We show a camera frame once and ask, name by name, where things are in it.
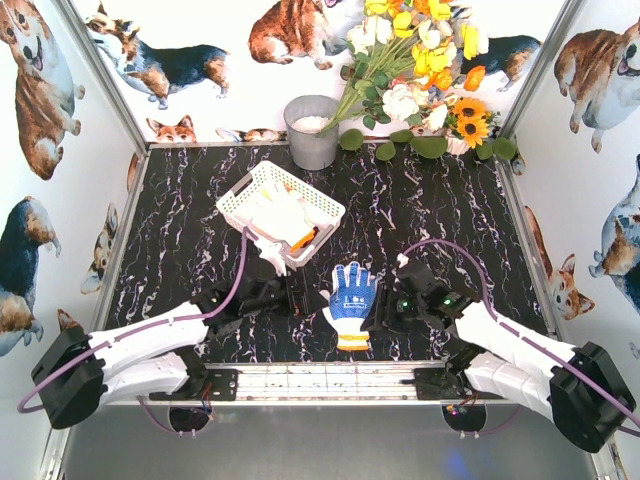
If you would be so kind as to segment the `blue dotted white glove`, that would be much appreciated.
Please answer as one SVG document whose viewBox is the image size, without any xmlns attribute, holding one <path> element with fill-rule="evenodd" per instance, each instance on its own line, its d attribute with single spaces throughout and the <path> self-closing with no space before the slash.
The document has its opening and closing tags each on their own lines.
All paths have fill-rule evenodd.
<svg viewBox="0 0 640 480">
<path fill-rule="evenodd" d="M 322 313 L 337 334 L 338 350 L 353 352 L 370 348 L 369 332 L 362 327 L 374 307 L 377 283 L 377 277 L 357 261 L 333 268 L 332 291 L 321 292 L 327 300 Z"/>
</svg>

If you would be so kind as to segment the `yellow dotted white glove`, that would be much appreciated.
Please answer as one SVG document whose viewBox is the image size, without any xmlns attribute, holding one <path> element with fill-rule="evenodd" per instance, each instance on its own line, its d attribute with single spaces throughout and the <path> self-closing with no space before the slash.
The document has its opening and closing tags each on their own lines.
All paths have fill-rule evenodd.
<svg viewBox="0 0 640 480">
<path fill-rule="evenodd" d="M 308 245 L 316 236 L 316 226 L 308 219 L 296 190 L 282 182 L 267 185 L 252 197 L 249 223 L 256 232 L 284 241 L 292 252 Z"/>
</svg>

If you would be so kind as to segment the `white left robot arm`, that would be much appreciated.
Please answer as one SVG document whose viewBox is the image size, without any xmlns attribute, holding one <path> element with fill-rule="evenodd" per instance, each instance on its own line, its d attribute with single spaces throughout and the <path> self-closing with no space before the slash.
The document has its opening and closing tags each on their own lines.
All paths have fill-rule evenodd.
<svg viewBox="0 0 640 480">
<path fill-rule="evenodd" d="M 214 375 L 195 353 L 260 316 L 306 317 L 322 297 L 302 268 L 279 275 L 266 259 L 243 255 L 233 281 L 219 281 L 149 320 L 112 330 L 62 331 L 31 373 L 52 428 L 86 420 L 101 406 L 138 397 L 153 401 L 202 398 Z"/>
</svg>

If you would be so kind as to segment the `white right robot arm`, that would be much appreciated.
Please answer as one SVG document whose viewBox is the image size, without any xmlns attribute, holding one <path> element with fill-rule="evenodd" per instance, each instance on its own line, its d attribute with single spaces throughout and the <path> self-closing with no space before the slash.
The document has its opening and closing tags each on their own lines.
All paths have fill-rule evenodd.
<svg viewBox="0 0 640 480">
<path fill-rule="evenodd" d="M 572 346 L 493 314 L 472 290 L 453 290 L 429 268 L 401 258 L 395 280 L 380 285 L 364 327 L 403 335 L 426 323 L 460 342 L 422 388 L 457 395 L 502 397 L 550 420 L 574 446 L 599 452 L 636 408 L 608 352 L 588 342 Z"/>
</svg>

